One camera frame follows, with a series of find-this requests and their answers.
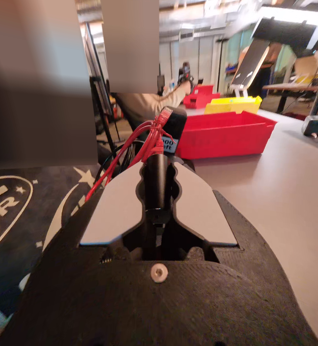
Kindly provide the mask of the long LED lamp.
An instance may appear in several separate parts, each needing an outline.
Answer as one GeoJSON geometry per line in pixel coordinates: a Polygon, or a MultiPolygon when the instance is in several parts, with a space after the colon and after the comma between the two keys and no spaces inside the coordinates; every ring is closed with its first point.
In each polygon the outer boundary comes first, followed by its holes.
{"type": "Polygon", "coordinates": [[[256,24],[252,37],[290,46],[297,58],[310,56],[318,51],[318,26],[306,21],[294,23],[263,17],[256,24]]]}

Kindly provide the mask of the red plastic bin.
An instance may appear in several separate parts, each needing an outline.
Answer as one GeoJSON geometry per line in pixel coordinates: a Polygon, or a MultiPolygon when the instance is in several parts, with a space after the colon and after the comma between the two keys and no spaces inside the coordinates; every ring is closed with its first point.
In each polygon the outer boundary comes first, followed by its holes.
{"type": "Polygon", "coordinates": [[[187,109],[202,109],[213,99],[220,98],[220,93],[213,93],[213,85],[197,85],[194,87],[192,93],[185,96],[183,105],[187,109]]]}
{"type": "Polygon", "coordinates": [[[247,111],[188,116],[176,156],[194,160],[261,154],[276,124],[247,111]]]}

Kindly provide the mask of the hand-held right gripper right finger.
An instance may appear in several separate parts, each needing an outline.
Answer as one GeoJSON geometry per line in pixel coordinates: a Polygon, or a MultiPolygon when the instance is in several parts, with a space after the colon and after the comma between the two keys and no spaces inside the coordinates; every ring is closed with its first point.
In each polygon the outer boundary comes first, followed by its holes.
{"type": "Polygon", "coordinates": [[[173,217],[184,229],[213,246],[235,247],[238,242],[212,188],[196,173],[174,162],[178,196],[173,217]]]}

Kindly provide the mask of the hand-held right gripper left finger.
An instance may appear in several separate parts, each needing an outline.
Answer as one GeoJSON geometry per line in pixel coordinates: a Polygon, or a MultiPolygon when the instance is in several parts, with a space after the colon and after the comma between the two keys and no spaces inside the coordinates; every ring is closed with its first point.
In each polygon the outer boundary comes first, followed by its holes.
{"type": "Polygon", "coordinates": [[[80,240],[81,246],[109,245],[134,230],[144,219],[139,195],[143,162],[115,177],[103,190],[80,240]]]}

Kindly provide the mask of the yellow plastic bin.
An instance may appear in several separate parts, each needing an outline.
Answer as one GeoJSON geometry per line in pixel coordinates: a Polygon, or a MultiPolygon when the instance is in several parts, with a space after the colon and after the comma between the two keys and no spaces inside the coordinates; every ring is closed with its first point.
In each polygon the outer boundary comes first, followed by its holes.
{"type": "Polygon", "coordinates": [[[235,112],[240,114],[243,111],[256,114],[262,99],[260,96],[257,97],[226,97],[212,99],[205,107],[204,114],[217,114],[235,112]]]}

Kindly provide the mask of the long wooden work table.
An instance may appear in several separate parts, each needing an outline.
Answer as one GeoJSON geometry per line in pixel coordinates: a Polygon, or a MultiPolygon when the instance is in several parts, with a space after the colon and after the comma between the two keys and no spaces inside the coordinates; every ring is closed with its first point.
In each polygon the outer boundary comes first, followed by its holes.
{"type": "Polygon", "coordinates": [[[313,85],[312,83],[282,83],[266,85],[262,90],[280,97],[276,113],[282,114],[287,98],[293,97],[297,100],[300,97],[313,96],[318,91],[318,85],[313,85]]]}

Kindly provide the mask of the black ethernet splitter box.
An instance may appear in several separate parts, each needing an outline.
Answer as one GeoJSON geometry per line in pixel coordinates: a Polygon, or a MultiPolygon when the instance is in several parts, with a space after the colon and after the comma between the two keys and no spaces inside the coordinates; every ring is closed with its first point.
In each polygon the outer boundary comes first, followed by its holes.
{"type": "Polygon", "coordinates": [[[166,224],[171,217],[173,167],[164,154],[151,155],[144,167],[144,205],[153,224],[166,224]]]}

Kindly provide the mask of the black tripod stand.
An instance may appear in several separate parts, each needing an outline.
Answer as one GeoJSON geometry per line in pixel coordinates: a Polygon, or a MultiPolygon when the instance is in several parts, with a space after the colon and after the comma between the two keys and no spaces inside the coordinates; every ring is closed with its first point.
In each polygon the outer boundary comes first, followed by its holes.
{"type": "Polygon", "coordinates": [[[106,89],[106,82],[100,65],[100,60],[94,44],[89,23],[83,24],[82,34],[85,57],[88,64],[89,84],[92,92],[93,110],[99,116],[106,141],[97,141],[98,163],[112,153],[117,144],[121,143],[114,110],[106,89]]]}

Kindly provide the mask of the dark grey flat panel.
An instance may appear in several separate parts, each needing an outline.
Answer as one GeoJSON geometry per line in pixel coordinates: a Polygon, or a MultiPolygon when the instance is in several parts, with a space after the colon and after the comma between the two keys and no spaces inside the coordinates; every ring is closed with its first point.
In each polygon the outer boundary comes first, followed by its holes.
{"type": "Polygon", "coordinates": [[[269,41],[253,39],[231,81],[231,89],[244,91],[250,87],[268,54],[269,44],[269,41]]]}

